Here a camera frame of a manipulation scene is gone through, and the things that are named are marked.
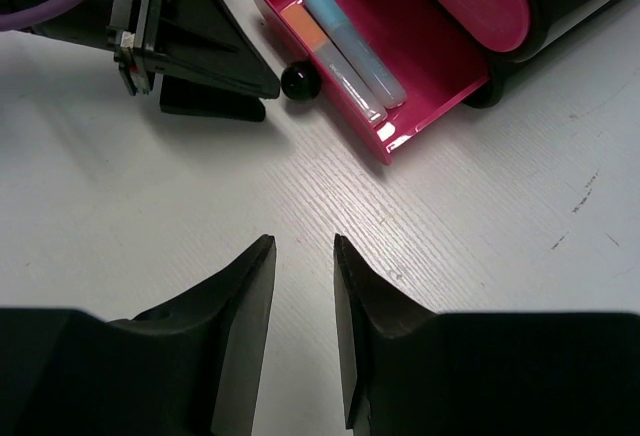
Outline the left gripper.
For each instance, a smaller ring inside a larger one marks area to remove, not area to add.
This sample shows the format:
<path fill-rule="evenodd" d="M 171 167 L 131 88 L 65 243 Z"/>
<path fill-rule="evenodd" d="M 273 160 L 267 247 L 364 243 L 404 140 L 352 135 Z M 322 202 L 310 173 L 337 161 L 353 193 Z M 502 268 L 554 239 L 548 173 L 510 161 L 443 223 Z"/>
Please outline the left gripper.
<path fill-rule="evenodd" d="M 1 0 L 3 14 L 47 0 Z M 142 42 L 150 0 L 84 0 L 23 29 L 113 53 L 131 95 L 147 94 L 155 74 L 144 68 Z M 152 0 L 149 69 L 163 77 L 159 105 L 174 115 L 262 122 L 280 82 L 224 0 Z"/>

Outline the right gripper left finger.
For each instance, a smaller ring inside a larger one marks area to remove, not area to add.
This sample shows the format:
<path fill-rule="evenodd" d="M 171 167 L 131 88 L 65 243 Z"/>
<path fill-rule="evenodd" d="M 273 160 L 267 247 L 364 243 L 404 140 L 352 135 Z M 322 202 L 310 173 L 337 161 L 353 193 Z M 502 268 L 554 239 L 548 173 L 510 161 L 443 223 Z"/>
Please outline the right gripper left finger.
<path fill-rule="evenodd" d="M 259 237 L 228 266 L 132 319 L 1 311 L 5 435 L 248 435 L 275 282 Z"/>

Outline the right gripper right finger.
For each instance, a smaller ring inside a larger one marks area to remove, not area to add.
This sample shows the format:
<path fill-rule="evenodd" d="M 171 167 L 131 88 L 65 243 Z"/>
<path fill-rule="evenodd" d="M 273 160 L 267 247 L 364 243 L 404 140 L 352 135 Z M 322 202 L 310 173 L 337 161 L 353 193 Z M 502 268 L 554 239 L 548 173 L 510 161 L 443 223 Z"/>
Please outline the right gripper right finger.
<path fill-rule="evenodd" d="M 639 318 L 436 313 L 334 239 L 345 425 L 355 435 L 635 435 Z"/>

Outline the orange cap white highlighter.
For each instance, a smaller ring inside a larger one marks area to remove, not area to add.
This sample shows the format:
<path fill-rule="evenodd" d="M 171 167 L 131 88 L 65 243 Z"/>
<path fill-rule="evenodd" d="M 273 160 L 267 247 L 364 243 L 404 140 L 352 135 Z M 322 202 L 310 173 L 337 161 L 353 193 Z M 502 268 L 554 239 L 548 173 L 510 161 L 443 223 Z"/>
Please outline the orange cap white highlighter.
<path fill-rule="evenodd" d="M 327 70 L 330 79 L 355 104 L 360 116 L 371 126 L 382 122 L 387 117 L 385 107 L 304 6 L 291 4 L 280 15 Z"/>

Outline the blue highlighter clear cap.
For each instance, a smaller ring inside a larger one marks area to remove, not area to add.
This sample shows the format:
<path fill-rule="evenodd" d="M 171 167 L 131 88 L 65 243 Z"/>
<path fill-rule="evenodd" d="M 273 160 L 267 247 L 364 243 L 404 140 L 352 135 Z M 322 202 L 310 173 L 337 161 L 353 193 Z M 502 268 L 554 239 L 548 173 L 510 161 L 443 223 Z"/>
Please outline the blue highlighter clear cap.
<path fill-rule="evenodd" d="M 303 3 L 385 108 L 396 108 L 407 101 L 404 87 L 336 0 L 303 0 Z"/>

